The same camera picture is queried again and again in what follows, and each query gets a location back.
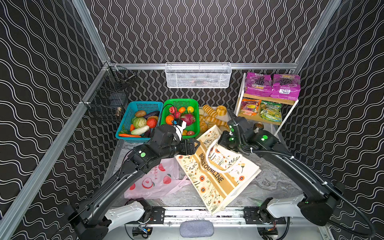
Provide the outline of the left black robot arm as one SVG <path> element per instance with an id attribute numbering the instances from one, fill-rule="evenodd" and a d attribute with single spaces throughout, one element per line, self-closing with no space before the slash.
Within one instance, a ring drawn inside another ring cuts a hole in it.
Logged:
<path id="1" fill-rule="evenodd" d="M 161 125 L 152 138 L 136 146 L 119 170 L 94 194 L 76 207 L 66 206 L 68 223 L 81 240 L 102 240 L 112 221 L 106 217 L 113 203 L 137 180 L 161 163 L 162 159 L 176 155 L 194 155 L 201 143 L 194 138 L 183 139 L 181 126 Z"/>

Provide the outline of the orange blackcurrant snack bag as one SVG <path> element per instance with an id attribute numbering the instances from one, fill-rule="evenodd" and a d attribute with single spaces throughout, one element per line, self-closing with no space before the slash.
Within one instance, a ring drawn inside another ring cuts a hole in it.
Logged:
<path id="1" fill-rule="evenodd" d="M 261 100 L 242 99 L 240 114 L 247 116 L 256 116 L 259 113 Z"/>

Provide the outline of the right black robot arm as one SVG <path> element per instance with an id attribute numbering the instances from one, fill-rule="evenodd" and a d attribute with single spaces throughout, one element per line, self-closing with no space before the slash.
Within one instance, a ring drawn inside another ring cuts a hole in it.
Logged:
<path id="1" fill-rule="evenodd" d="M 220 137 L 220 146 L 245 156 L 256 155 L 263 158 L 277 167 L 303 191 L 301 195 L 293 198 L 267 198 L 257 211 L 251 214 L 252 220 L 271 224 L 284 218 L 289 226 L 291 218 L 302 218 L 316 226 L 332 225 L 361 238 L 371 239 L 376 235 L 373 223 L 343 196 L 345 189 L 343 184 L 321 178 L 311 168 L 296 159 L 269 131 L 259 130 L 255 133 L 246 118 L 237 117 L 234 113 L 229 113 L 229 119 L 229 130 L 224 131 Z M 348 204 L 366 222 L 369 233 L 352 230 L 331 220 L 340 202 Z"/>

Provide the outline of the floral canvas tote bag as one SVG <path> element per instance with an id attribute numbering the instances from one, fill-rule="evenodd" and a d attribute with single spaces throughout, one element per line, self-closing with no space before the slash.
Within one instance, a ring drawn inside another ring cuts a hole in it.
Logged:
<path id="1" fill-rule="evenodd" d="M 225 209 L 262 171 L 243 155 L 220 146 L 222 136 L 213 126 L 198 138 L 201 145 L 194 155 L 175 157 L 211 215 Z"/>

